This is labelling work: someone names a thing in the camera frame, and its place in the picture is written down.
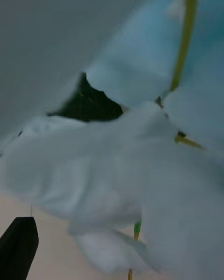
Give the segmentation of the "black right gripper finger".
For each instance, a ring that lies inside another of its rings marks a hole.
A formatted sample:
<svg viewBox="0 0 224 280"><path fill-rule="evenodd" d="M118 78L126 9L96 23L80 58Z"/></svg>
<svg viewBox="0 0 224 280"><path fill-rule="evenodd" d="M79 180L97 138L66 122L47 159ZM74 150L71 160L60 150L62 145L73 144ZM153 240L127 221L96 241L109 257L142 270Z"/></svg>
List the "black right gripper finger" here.
<svg viewBox="0 0 224 280"><path fill-rule="evenodd" d="M39 245L33 217L17 217L0 237L0 280L25 280Z"/></svg>

